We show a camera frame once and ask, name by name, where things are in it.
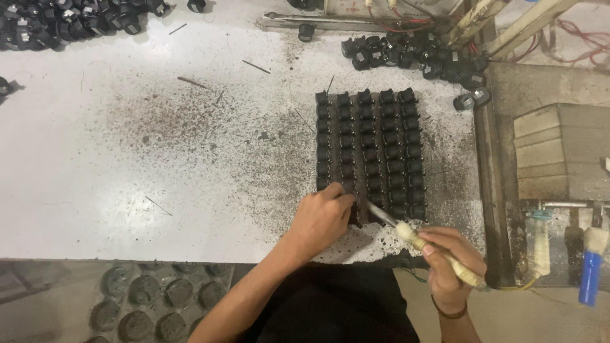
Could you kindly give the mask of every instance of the person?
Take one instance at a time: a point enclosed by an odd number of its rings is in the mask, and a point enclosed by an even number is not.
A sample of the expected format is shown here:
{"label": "person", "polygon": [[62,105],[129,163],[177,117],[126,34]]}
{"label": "person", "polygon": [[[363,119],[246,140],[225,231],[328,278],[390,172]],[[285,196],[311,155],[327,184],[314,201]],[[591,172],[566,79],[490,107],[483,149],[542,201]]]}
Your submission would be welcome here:
{"label": "person", "polygon": [[[419,342],[392,269],[305,266],[345,233],[355,200],[336,182],[307,194],[290,229],[210,310],[188,343]],[[418,234],[436,244],[422,253],[442,342],[480,342],[467,313],[471,289],[440,252],[446,248],[479,275],[487,270],[483,257],[454,228],[427,227]]]}

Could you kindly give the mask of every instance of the forearm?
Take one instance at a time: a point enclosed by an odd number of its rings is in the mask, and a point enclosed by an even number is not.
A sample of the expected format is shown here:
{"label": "forearm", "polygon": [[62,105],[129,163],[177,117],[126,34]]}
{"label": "forearm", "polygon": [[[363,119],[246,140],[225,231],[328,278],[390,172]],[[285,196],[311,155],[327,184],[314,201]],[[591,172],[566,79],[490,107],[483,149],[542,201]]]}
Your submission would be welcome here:
{"label": "forearm", "polygon": [[304,259],[284,239],[278,242],[205,316],[188,343],[236,340],[252,326],[284,278],[307,262]]}
{"label": "forearm", "polygon": [[439,322],[443,343],[481,343],[468,313],[459,319],[439,315]]}

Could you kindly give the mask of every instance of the left hand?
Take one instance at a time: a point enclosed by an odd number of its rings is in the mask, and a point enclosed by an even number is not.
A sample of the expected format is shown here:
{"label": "left hand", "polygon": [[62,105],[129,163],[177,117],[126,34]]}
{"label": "left hand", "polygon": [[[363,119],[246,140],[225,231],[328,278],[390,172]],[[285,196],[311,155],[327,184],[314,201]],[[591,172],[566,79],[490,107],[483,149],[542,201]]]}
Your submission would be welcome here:
{"label": "left hand", "polygon": [[[483,256],[456,228],[426,227],[418,232],[421,238],[446,248],[455,258],[478,275],[484,276],[487,265]],[[426,245],[423,257],[430,265],[428,285],[436,305],[446,314],[456,314],[466,306],[466,299],[472,288],[462,282],[442,254],[443,248]]]}

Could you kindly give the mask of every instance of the bracelet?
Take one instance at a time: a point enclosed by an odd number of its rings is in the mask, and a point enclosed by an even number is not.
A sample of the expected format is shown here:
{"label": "bracelet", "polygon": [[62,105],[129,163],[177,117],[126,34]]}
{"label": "bracelet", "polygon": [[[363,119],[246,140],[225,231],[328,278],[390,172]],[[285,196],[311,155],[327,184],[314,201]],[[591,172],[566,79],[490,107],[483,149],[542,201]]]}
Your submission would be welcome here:
{"label": "bracelet", "polygon": [[456,314],[447,314],[444,313],[443,311],[440,310],[439,306],[436,305],[436,301],[434,301],[434,297],[432,295],[430,295],[430,297],[432,298],[432,303],[434,304],[434,307],[436,307],[436,310],[439,312],[440,316],[443,318],[447,318],[447,319],[460,319],[461,317],[464,316],[464,314],[466,314],[466,312],[468,312],[468,303],[464,302],[464,309],[462,311],[459,311]]}

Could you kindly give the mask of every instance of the green wire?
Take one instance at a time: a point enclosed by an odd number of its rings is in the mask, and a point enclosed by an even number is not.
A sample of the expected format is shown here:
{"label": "green wire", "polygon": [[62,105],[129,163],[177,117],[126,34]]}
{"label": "green wire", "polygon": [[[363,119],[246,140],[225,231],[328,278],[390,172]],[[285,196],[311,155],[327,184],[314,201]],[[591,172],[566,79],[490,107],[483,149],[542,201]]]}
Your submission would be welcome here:
{"label": "green wire", "polygon": [[403,268],[403,269],[405,269],[405,270],[407,271],[407,273],[409,273],[409,274],[413,275],[413,277],[414,277],[414,278],[415,278],[417,281],[419,281],[419,282],[423,282],[423,283],[426,283],[426,282],[427,282],[427,281],[426,281],[426,279],[423,279],[423,278],[420,278],[419,276],[417,276],[417,274],[415,274],[415,270],[411,270],[411,269],[407,269],[407,268]]}

